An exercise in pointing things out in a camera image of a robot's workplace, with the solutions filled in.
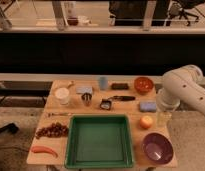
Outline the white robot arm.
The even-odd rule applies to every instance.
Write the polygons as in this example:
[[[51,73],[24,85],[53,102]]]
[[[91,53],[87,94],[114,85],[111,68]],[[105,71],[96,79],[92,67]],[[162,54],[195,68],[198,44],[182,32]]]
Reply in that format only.
[[[205,89],[199,85],[203,79],[202,70],[196,65],[186,65],[166,72],[162,88],[156,95],[157,125],[165,127],[180,102],[188,104],[205,117]]]

